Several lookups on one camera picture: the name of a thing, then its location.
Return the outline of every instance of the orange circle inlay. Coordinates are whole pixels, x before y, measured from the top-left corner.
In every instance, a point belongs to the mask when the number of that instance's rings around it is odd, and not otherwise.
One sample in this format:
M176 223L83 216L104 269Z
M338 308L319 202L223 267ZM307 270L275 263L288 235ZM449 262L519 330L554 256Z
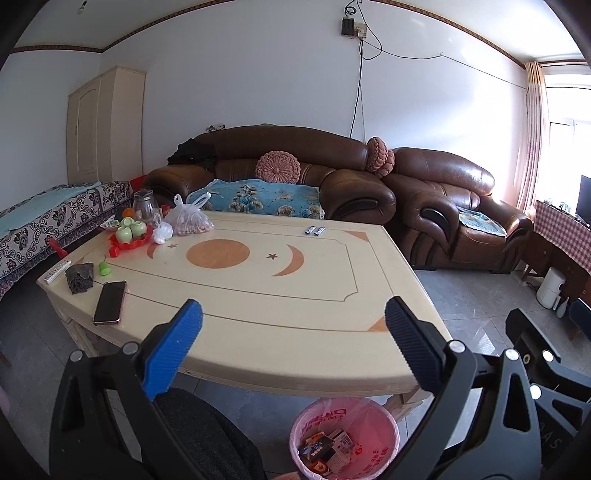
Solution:
M218 238L193 245L187 251L187 260L203 268L228 268L241 264L250 254L242 242Z

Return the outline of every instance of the glass jar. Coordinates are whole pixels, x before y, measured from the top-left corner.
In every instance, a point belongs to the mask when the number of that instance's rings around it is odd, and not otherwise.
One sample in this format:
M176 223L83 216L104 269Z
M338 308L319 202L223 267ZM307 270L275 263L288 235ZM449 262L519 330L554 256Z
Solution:
M134 193L135 219L142 220L150 225L154 224L154 214L161 213L158 203L154 198L154 192L148 189L138 190Z

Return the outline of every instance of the white wall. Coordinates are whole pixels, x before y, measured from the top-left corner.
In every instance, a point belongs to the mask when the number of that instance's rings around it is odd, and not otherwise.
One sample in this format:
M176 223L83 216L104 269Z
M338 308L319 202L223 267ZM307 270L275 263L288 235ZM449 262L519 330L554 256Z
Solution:
M144 170L163 166L177 144L214 123L302 125L348 135L355 104L358 42L340 36L345 0L239 0L151 27L101 55L147 72ZM362 4L384 48L445 54L525 85L525 71L446 24L374 2ZM512 199L524 92L447 59L383 54L363 74L353 136L381 136L390 148L440 148L465 155Z
M67 183L68 95L98 74L100 55L12 54L0 70L0 210Z

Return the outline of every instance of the coffee table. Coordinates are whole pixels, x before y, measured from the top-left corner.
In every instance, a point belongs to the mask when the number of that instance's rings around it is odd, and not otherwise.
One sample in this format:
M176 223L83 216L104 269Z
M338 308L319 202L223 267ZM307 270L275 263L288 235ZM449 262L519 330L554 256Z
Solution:
M72 252L95 264L95 286L72 295L65 274L47 292L79 347L85 332L121 346L141 342L188 299L205 313L181 372L226 385L305 396L394 394L402 417L426 398L384 322L400 295L418 318L450 335L412 269L378 225L208 212L215 229L109 258L103 232ZM326 227L306 235L311 225ZM111 273L100 275L106 257ZM118 325L92 323L101 285L126 280Z

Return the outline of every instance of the red tray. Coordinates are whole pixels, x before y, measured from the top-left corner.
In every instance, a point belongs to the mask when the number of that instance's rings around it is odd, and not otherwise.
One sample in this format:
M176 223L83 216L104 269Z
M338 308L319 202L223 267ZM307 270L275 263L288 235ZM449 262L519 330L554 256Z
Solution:
M134 248L138 248L138 247L141 247L142 245L144 245L148 240L150 240L152 238L152 233L154 231L152 226L146 225L146 227L147 227L147 231L142 236L142 238L137 238L136 240L134 240L130 244L120 244L117 241L116 235L115 234L111 235L109 237L109 242L111 242L112 246L111 246L111 248L109 248L109 256L112 258L118 257L121 250L133 250Z

